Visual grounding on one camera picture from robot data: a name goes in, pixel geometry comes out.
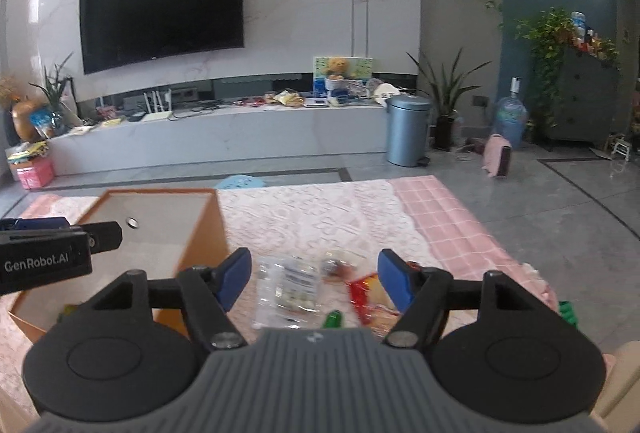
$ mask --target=gray cabinet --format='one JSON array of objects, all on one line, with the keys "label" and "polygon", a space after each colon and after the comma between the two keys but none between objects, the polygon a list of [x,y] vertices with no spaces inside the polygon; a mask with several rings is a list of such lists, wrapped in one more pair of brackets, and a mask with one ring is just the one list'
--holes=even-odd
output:
[{"label": "gray cabinet", "polygon": [[546,132],[552,140],[601,144],[609,135],[618,95],[618,70],[603,66],[591,55],[567,49],[559,78],[562,102],[556,126]]}]

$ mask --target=stuffed toy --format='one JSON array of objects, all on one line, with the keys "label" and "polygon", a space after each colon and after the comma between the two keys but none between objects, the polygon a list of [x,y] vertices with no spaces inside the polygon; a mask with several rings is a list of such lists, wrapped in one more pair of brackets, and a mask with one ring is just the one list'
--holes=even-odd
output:
[{"label": "stuffed toy", "polygon": [[349,70],[349,60],[335,57],[329,58],[324,73],[328,79],[347,79],[347,70]]}]

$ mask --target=black circular motor cover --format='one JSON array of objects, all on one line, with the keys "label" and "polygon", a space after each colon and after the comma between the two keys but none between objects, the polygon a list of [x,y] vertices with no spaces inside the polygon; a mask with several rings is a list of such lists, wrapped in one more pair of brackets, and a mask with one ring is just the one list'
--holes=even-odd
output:
[{"label": "black circular motor cover", "polygon": [[600,350],[548,309],[481,308],[443,337],[430,366],[467,407],[512,423],[549,423],[590,409],[604,383]]},{"label": "black circular motor cover", "polygon": [[112,422],[170,402],[197,371],[189,340],[155,323],[148,304],[95,310],[86,303],[34,344],[22,377],[40,413]]}]

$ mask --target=tile floor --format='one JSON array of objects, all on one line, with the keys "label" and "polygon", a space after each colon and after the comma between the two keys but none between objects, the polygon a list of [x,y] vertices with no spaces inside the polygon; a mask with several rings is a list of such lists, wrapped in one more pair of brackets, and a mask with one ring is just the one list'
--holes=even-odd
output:
[{"label": "tile floor", "polygon": [[[640,168],[596,160],[585,149],[527,146],[510,175],[488,178],[480,158],[430,153],[428,168],[400,168],[383,154],[209,162],[56,178],[45,191],[99,195],[108,187],[213,187],[237,173],[267,185],[436,175],[518,261],[536,267],[561,299],[574,302],[580,329],[603,350],[640,339]],[[0,189],[0,214],[19,216],[38,192]]]}]

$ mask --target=black flat screen tv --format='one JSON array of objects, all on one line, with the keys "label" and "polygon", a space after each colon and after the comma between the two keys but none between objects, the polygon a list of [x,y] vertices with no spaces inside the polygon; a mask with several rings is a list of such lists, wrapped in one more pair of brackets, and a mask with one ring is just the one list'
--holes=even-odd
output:
[{"label": "black flat screen tv", "polygon": [[80,0],[84,73],[244,46],[242,0]]}]

